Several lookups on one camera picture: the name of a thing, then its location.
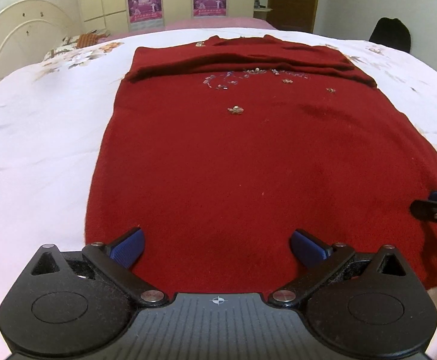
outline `metal screw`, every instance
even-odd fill
[[[281,289],[279,291],[275,291],[272,295],[273,299],[277,300],[277,302],[292,302],[296,298],[295,294],[292,291],[287,289]]]
[[[158,291],[156,289],[151,289],[148,291],[143,292],[140,295],[140,298],[145,300],[145,302],[160,302],[160,300],[164,299],[165,294],[162,291]]]

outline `white headboard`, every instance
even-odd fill
[[[43,60],[73,27],[59,7],[45,0],[21,0],[0,12],[0,80]]]

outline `pink bedsheet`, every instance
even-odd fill
[[[188,19],[177,21],[163,27],[147,28],[144,30],[132,31],[107,38],[99,39],[99,43],[109,42],[115,39],[127,38],[134,35],[148,34],[152,32],[161,32],[169,30],[183,30],[191,28],[258,28],[262,30],[275,30],[265,20],[254,19],[253,17],[201,17],[200,19]]]

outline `black chair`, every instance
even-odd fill
[[[381,18],[377,22],[369,42],[410,53],[410,32],[399,19]]]

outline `white bedsheet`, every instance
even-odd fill
[[[213,35],[264,34],[328,44],[351,56],[437,149],[437,72],[409,54],[365,41],[251,28],[176,30],[123,39],[123,45],[86,67],[61,69],[38,80],[43,64],[21,68],[0,82],[0,302],[40,245],[54,243],[62,251],[83,247],[98,150],[135,49]],[[437,288],[431,295],[437,305]],[[428,353],[437,359],[437,334]],[[8,354],[0,335],[0,360]]]

